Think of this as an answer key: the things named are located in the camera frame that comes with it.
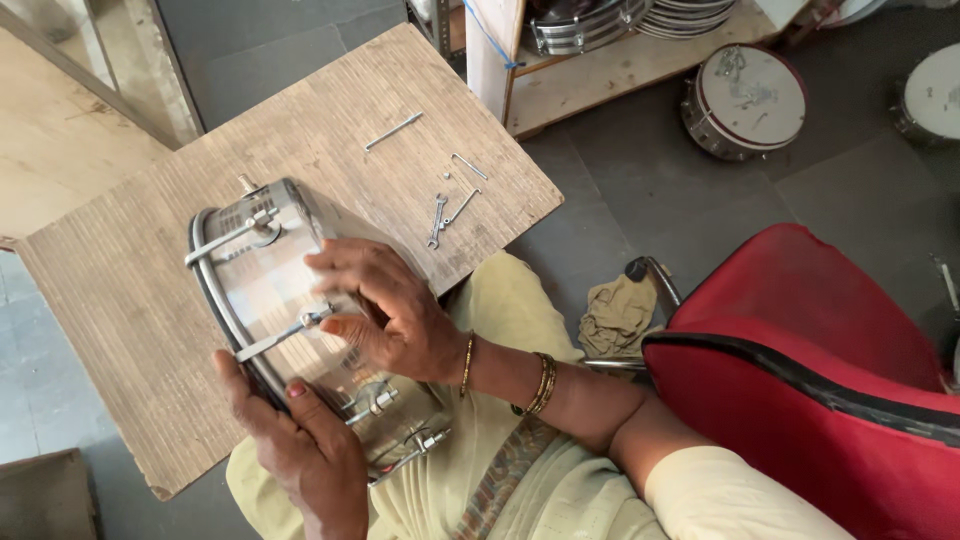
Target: woman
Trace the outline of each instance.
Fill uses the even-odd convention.
[[[251,434],[230,458],[228,484],[264,537],[850,538],[650,390],[573,365],[583,353],[516,258],[481,264],[449,315],[385,245],[327,240],[305,262],[323,277],[317,292],[360,294],[390,318],[380,329],[333,316],[321,330],[434,384],[453,431],[370,490],[368,504],[359,441],[310,387],[287,386],[287,416],[218,351],[232,410]]]

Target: hand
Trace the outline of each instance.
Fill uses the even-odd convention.
[[[291,418],[252,393],[233,355],[217,351],[213,362],[257,460],[303,512],[306,537],[366,538],[367,463],[356,434],[302,380],[287,385]]]
[[[321,276],[314,292],[352,292],[376,304],[390,322],[334,315],[319,328],[344,338],[382,369],[413,380],[460,384],[468,336],[453,326],[433,293],[386,244],[344,238],[304,262]]]

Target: stone floor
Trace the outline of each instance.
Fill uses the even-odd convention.
[[[208,128],[403,17],[387,0],[159,4]],[[688,293],[750,235],[799,222],[945,350],[956,328],[927,254],[960,269],[960,152],[911,147],[886,107],[897,77],[958,39],[956,28],[960,9],[884,12],[787,53],[809,90],[807,123],[768,160],[724,163],[695,147],[677,112],[682,78],[551,126],[522,145],[566,202],[508,250],[540,275],[575,335],[587,289],[627,260],[657,257]],[[223,464],[169,503],[154,498],[13,254],[0,253],[0,279],[0,462],[80,446],[107,539],[255,538]]]

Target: bangle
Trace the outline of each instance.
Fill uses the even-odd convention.
[[[540,387],[526,410],[516,405],[510,405],[510,409],[517,416],[540,414],[553,396],[553,389],[557,383],[557,362],[553,359],[553,356],[544,353],[534,353],[534,355],[540,357],[540,362],[543,365],[543,372],[540,374]]]
[[[473,352],[473,337],[476,334],[470,331],[470,339],[467,341],[467,365],[464,366],[464,381],[460,383],[460,401],[467,395],[467,380],[470,378],[470,353]]]

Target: wooden shelf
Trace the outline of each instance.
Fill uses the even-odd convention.
[[[729,43],[776,35],[775,24],[754,0],[742,0],[719,30],[686,41],[631,34],[583,55],[541,57],[517,51],[527,65],[515,70],[507,131],[524,137],[543,126],[624,93],[686,71]]]

